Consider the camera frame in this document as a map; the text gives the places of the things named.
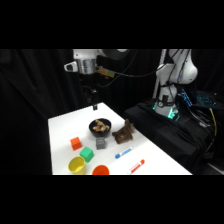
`brown stuffed toy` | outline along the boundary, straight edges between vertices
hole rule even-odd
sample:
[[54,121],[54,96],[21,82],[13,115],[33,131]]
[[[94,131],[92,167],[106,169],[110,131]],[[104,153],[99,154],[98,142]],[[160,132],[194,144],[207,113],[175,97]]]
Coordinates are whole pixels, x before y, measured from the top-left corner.
[[132,134],[134,133],[135,127],[130,123],[129,120],[125,121],[125,126],[117,132],[113,132],[112,135],[118,144],[132,140]]
[[96,120],[97,126],[93,128],[94,131],[96,132],[106,132],[109,131],[109,127],[106,126],[103,122]]

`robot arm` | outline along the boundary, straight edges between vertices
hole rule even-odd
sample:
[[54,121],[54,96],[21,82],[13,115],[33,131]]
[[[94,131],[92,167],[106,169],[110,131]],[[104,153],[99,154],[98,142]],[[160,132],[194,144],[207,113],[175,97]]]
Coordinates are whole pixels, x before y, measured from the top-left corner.
[[92,75],[96,72],[96,58],[98,55],[121,60],[128,53],[129,49],[74,49],[74,62],[65,65],[67,72],[79,72],[83,75]]
[[95,89],[94,74],[96,73],[96,58],[98,55],[107,57],[113,60],[121,60],[128,53],[129,49],[74,49],[74,62],[65,65],[67,72],[77,72],[81,76],[82,86],[87,98],[87,102],[93,105],[93,110],[97,110],[99,103],[98,92]]
[[[170,57],[176,51],[177,49],[170,49]],[[198,70],[191,59],[191,51],[191,49],[180,49],[173,58],[174,64],[166,64],[157,72],[157,77],[160,80],[160,95],[155,106],[156,113],[170,119],[178,118],[178,110],[175,105],[177,88],[174,84],[190,84],[198,75]]]

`green block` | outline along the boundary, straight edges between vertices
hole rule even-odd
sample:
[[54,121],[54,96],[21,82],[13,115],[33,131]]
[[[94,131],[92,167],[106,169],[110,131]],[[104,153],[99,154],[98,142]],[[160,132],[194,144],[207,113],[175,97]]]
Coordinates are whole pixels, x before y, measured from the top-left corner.
[[85,161],[88,163],[94,156],[93,154],[93,150],[89,149],[88,147],[85,147],[82,152],[80,152],[79,154],[80,156],[82,156]]

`black background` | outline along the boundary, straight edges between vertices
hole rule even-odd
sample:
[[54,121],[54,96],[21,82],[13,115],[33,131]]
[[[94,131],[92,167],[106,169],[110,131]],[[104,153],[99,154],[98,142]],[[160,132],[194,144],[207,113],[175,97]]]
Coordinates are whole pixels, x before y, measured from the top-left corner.
[[[113,61],[98,58],[98,65],[122,72],[135,55]],[[126,74],[156,70],[161,49],[139,49]],[[224,49],[194,49],[199,70],[199,90],[224,95]],[[86,107],[79,76],[66,73],[72,49],[0,49],[0,172],[1,174],[51,174],[48,119]],[[101,101],[119,115],[152,97],[156,76],[120,77],[108,88],[99,88]],[[97,75],[97,81],[106,80]]]

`yellow cup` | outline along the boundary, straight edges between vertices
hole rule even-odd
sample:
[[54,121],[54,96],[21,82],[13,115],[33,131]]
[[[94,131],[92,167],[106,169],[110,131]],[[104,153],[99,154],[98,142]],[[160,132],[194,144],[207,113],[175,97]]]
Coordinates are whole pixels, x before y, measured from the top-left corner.
[[85,159],[81,156],[75,157],[69,163],[68,169],[74,175],[85,175],[86,174]]

